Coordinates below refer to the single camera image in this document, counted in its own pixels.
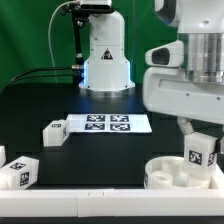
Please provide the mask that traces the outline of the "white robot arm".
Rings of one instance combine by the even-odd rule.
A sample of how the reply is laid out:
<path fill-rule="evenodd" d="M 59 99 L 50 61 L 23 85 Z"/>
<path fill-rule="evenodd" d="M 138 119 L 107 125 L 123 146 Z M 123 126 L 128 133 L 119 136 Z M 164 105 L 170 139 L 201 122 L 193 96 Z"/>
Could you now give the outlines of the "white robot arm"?
<path fill-rule="evenodd" d="M 173 41 L 156 23 L 137 35 L 148 65 L 146 109 L 178 118 L 185 133 L 193 120 L 224 126 L 224 0 L 150 0 L 160 22 L 177 29 Z M 131 88 L 111 0 L 81 0 L 90 14 L 90 56 L 80 88 L 102 94 Z"/>

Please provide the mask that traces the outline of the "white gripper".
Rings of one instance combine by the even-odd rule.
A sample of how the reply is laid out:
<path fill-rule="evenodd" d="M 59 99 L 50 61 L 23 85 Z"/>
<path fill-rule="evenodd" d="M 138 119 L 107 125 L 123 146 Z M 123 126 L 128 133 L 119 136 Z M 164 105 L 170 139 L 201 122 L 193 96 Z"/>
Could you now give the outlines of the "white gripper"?
<path fill-rule="evenodd" d="M 184 135 L 194 132 L 190 119 L 224 125 L 224 85 L 187 81 L 180 69 L 149 68 L 143 104 L 151 112 L 177 116 Z"/>

